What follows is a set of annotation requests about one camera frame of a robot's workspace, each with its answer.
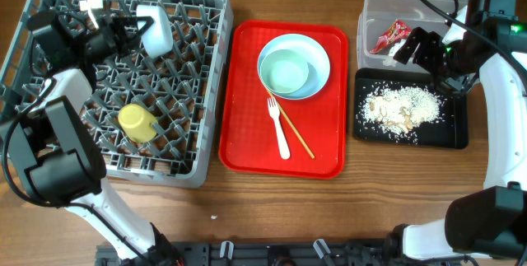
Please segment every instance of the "white bowl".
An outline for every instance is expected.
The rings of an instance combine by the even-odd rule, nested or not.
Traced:
[[[260,81],[274,94],[291,94],[307,81],[310,69],[297,52],[289,49],[275,50],[263,59],[258,67]]]
[[[305,84],[300,89],[292,93],[275,94],[288,100],[301,100],[318,93],[328,81],[330,71],[329,57],[324,48],[305,35],[281,35],[263,47],[258,57],[258,68],[269,54],[280,49],[297,52],[307,62],[309,73]]]

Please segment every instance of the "black tray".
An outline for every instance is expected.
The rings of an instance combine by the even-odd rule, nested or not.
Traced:
[[[413,136],[411,138],[399,138],[399,141],[396,142],[393,133],[383,133],[378,130],[378,123],[366,122],[361,117],[360,104],[368,94],[380,86],[375,84],[376,82],[385,82],[388,84],[388,88],[394,90],[401,89],[403,86],[426,87],[433,93],[431,76],[425,73],[399,72],[376,68],[361,68],[355,75],[353,117],[353,134],[355,137],[367,141],[416,145]],[[455,98],[442,96],[441,100],[444,102],[440,107],[440,116],[445,122],[438,124],[422,123],[415,128],[413,132],[417,134],[417,145],[456,149],[467,147],[469,144],[469,122],[466,96]]]

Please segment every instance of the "clear plastic container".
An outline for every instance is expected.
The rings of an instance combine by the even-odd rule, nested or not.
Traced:
[[[454,11],[454,0],[428,0],[444,12]],[[468,0],[459,0],[459,9],[467,5]],[[404,72],[427,72],[412,63],[404,65],[388,56],[389,47],[378,54],[369,51],[375,48],[379,36],[400,19],[411,28],[421,27],[444,36],[449,27],[443,17],[425,6],[419,0],[364,0],[364,9],[359,18],[357,31],[358,68],[383,68]]]

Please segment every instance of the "yellow cup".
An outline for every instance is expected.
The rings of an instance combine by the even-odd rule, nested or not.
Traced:
[[[156,117],[140,105],[124,106],[119,111],[118,120],[126,135],[134,142],[148,142],[156,136],[152,128],[152,123],[157,122]]]

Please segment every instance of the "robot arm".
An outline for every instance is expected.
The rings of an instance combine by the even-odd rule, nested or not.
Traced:
[[[97,32],[75,38],[54,10],[31,17],[28,26],[51,69],[44,75],[47,79],[38,102],[0,124],[6,145],[3,154],[6,156],[8,149],[27,194],[22,195],[24,200],[65,208],[82,217],[114,246],[122,265],[183,266],[182,256],[165,236],[134,213],[111,187],[100,149],[79,118],[84,102],[96,88],[93,64],[113,54],[130,54],[139,48],[141,39],[152,57],[170,50],[171,41],[151,41],[159,34],[170,34],[171,38],[168,18],[159,7],[142,8],[151,16],[102,16],[96,20]],[[138,25],[138,32],[128,36],[126,25]],[[40,155],[49,142],[58,147]],[[3,159],[9,180],[7,160]]]
[[[513,56],[527,68],[527,54]],[[499,55],[479,70],[485,91],[488,122],[488,168],[483,187],[507,187],[510,182],[527,190],[527,98],[518,74]]]
[[[527,34],[514,11],[515,0],[469,0],[461,13],[466,12],[464,21],[472,30],[464,33],[454,28],[443,39],[447,46],[429,45],[426,40],[431,36],[416,31],[424,35],[424,45],[417,48],[413,61],[431,73],[438,91],[446,88],[449,93],[466,94],[474,84],[466,76],[480,78],[487,101],[489,162],[483,191],[455,200],[445,219],[403,229],[401,254],[406,257],[448,259],[482,253],[471,255],[520,259],[525,255]],[[499,47],[500,53],[482,43],[475,32]],[[401,52],[394,58],[408,61],[408,54]]]
[[[527,68],[527,54],[514,55]],[[479,77],[487,101],[489,161],[484,188],[488,190],[452,203],[447,213],[448,222],[441,219],[406,227],[403,231],[402,251],[411,259],[459,256],[461,253],[453,250],[452,246],[456,246],[458,250],[476,247],[486,253],[471,254],[476,258],[490,258],[487,254],[517,258],[524,250],[525,241],[509,227],[515,226],[515,222],[522,216],[525,193],[508,187],[510,183],[517,183],[527,190],[525,88],[511,65],[497,54],[481,67]],[[498,196],[506,200],[506,203],[501,202],[506,205],[506,209],[495,205],[499,202]],[[470,227],[471,224],[466,223],[468,220],[476,226]],[[468,234],[465,237],[457,236],[464,233]],[[480,240],[485,234],[497,237],[488,237],[489,242],[485,244]],[[499,240],[500,235],[503,241],[494,243],[494,240]]]

